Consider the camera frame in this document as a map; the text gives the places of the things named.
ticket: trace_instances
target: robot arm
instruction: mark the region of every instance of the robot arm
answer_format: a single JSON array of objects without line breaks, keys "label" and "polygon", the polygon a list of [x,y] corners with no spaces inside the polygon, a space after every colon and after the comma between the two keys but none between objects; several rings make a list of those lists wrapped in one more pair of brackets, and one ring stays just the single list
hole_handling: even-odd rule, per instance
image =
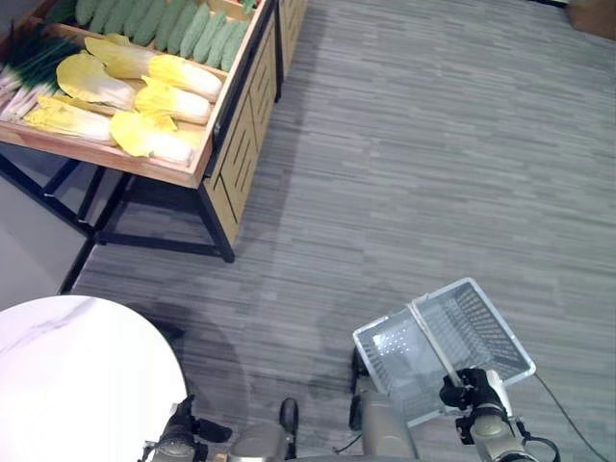
[{"label": "robot arm", "polygon": [[[526,452],[524,444],[534,439],[521,422],[517,423],[522,438],[516,435],[510,420],[511,404],[504,385],[495,371],[464,369],[457,374],[462,386],[455,386],[444,377],[440,397],[444,404],[470,413],[455,421],[464,445],[475,445],[484,462],[517,462],[537,459]],[[554,449],[553,462],[560,461],[557,447],[548,440],[537,439]]]}]

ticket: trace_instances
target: wooden produce display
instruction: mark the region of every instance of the wooden produce display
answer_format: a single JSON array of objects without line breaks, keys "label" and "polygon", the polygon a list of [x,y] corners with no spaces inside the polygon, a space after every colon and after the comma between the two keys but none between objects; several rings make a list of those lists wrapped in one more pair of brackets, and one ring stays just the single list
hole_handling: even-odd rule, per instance
[{"label": "wooden produce display", "polygon": [[[250,41],[250,37],[254,32],[254,26],[263,8],[250,15],[246,15],[244,14],[242,6],[235,2],[227,0],[205,1],[211,7],[212,12],[224,11],[230,19],[250,20],[250,26],[244,36],[243,47],[236,57],[236,61],[238,61]],[[37,9],[21,21],[21,27],[32,28],[40,23],[49,9],[52,8],[53,4],[54,1],[51,0],[42,2]],[[74,25],[51,24],[48,26],[48,29],[51,35],[71,38],[82,45],[85,37],[103,38],[103,36],[75,27]],[[0,53],[8,53],[9,46],[9,37],[6,37],[0,43]],[[150,44],[148,48],[152,49],[153,43]],[[224,72],[204,64],[195,65],[212,72],[223,83],[226,82],[227,77],[234,71],[233,67],[229,72]],[[143,85],[140,81],[130,81],[130,84],[137,89]],[[178,128],[193,132],[194,137],[200,140],[187,165],[178,165],[154,158],[135,158],[131,157],[117,146],[106,146],[79,138],[50,134],[33,129],[25,124],[6,121],[0,121],[0,141],[32,147],[34,149],[59,154],[103,167],[115,168],[166,181],[168,183],[195,188],[201,182],[203,173],[212,154],[212,133],[217,121],[219,108],[224,104],[228,91],[229,86],[223,86],[207,124],[196,125],[184,122],[178,124]]]},{"label": "wooden produce display", "polygon": [[[57,1],[63,0],[42,1],[15,24],[15,30],[36,27]],[[207,221],[214,223],[208,225],[208,230],[210,234],[212,229],[221,230],[222,239],[231,245],[238,235],[270,113],[280,93],[282,79],[289,70],[307,0],[262,0],[250,13],[235,0],[194,1],[206,3],[212,16],[224,12],[228,21],[246,21],[247,29],[228,71],[194,63],[216,75],[222,87],[205,124],[176,120],[178,129],[190,132],[194,140],[192,157],[187,164],[154,157],[132,157],[118,146],[52,134],[18,122],[0,121],[0,141],[161,180],[196,190],[197,195],[205,193],[205,203],[211,206],[206,206],[205,213],[210,218],[204,220],[206,225]],[[69,38],[82,46],[86,37],[104,38],[74,22],[46,27],[51,35]],[[152,40],[145,48],[161,53],[154,42]],[[7,56],[10,47],[9,38],[2,38],[0,57]],[[141,81],[127,82],[135,89],[144,85]],[[218,245],[220,239],[213,239]],[[226,261],[233,261],[229,252],[222,256]]]}]

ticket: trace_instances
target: wooden drawer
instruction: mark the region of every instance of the wooden drawer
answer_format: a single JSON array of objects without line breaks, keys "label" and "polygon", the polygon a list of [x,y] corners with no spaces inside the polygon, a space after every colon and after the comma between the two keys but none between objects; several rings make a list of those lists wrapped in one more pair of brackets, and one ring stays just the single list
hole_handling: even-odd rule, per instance
[{"label": "wooden drawer", "polygon": [[248,97],[252,106],[257,149],[260,151],[268,131],[271,109],[276,97],[276,50],[273,27],[269,27],[261,44]]},{"label": "wooden drawer", "polygon": [[211,178],[205,181],[230,243],[238,234],[276,92],[273,24],[272,18],[248,71],[217,164]]},{"label": "wooden drawer", "polygon": [[280,29],[282,35],[282,63],[287,75],[295,52],[301,23],[308,0],[280,0]]},{"label": "wooden drawer", "polygon": [[238,123],[229,143],[220,176],[229,196],[229,203],[236,221],[239,222],[250,191],[252,176],[258,159],[257,143],[250,99],[246,98],[239,109]]}]

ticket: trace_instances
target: wooden crate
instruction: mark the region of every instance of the wooden crate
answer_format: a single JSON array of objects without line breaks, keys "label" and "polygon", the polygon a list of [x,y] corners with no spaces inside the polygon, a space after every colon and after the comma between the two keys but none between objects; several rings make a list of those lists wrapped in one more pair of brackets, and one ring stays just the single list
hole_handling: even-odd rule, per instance
[{"label": "wooden crate", "polygon": [[[40,19],[44,17],[45,13],[53,6],[54,1],[55,0],[45,0],[41,2],[36,9],[18,23],[18,26],[27,28],[40,22]],[[201,1],[206,1],[213,11],[225,11],[228,17],[242,20],[248,19],[250,20],[250,25],[244,36],[240,52],[228,73],[199,64],[217,75],[223,82],[223,86],[207,124],[196,125],[185,122],[178,123],[179,128],[194,132],[195,136],[200,139],[200,143],[194,151],[188,165],[178,165],[153,158],[134,158],[117,146],[106,146],[83,139],[42,132],[23,124],[5,121],[0,121],[0,141],[59,154],[103,167],[115,168],[180,186],[196,188],[203,179],[206,166],[212,154],[213,131],[218,119],[218,114],[225,103],[225,99],[229,96],[228,93],[231,81],[233,80],[232,77],[238,70],[242,55],[249,51],[247,49],[248,44],[252,35],[255,33],[255,26],[267,3],[262,2],[261,6],[254,13],[250,16],[246,16],[242,6],[235,2],[229,0]],[[84,37],[101,37],[89,31],[74,27],[74,25],[54,24],[49,26],[49,29],[52,34],[72,37],[78,43],[82,44]],[[0,53],[7,53],[8,47],[7,38],[3,38],[0,42]]]}]

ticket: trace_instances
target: basket handle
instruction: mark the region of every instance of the basket handle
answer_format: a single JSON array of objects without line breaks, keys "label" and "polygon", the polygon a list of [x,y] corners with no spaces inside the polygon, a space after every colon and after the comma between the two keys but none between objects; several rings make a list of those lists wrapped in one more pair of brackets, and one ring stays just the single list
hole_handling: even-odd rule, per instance
[{"label": "basket handle", "polygon": [[408,305],[406,305],[406,307],[411,312],[413,319],[415,320],[417,325],[420,327],[421,331],[423,332],[423,335],[425,336],[428,343],[434,350],[434,354],[436,354],[436,357],[439,358],[439,361],[445,368],[445,371],[447,371],[447,375],[451,379],[451,383],[456,387],[464,387],[464,384],[462,383],[462,379],[460,378],[458,373],[453,368],[453,365],[449,361],[447,355],[443,352],[443,349],[441,348],[439,343],[436,341],[434,334],[432,334],[432,331],[427,326],[427,323],[425,322],[424,317],[421,315],[420,310],[417,309],[415,300],[411,301]]}]

